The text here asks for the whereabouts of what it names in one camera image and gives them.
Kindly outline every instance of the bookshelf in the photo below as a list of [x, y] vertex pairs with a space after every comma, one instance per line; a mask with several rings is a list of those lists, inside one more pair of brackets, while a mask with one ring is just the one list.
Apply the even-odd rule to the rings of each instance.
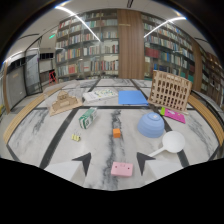
[[117, 10], [85, 12], [59, 23], [56, 41], [56, 77], [63, 81], [118, 77]]
[[224, 75], [218, 58], [206, 52], [206, 68], [209, 73], [207, 95], [219, 106], [223, 104]]
[[[161, 18], [141, 13], [144, 34], [161, 23]], [[191, 38], [173, 24], [165, 24], [144, 38], [145, 79], [153, 70], [179, 75], [194, 82], [195, 60]]]

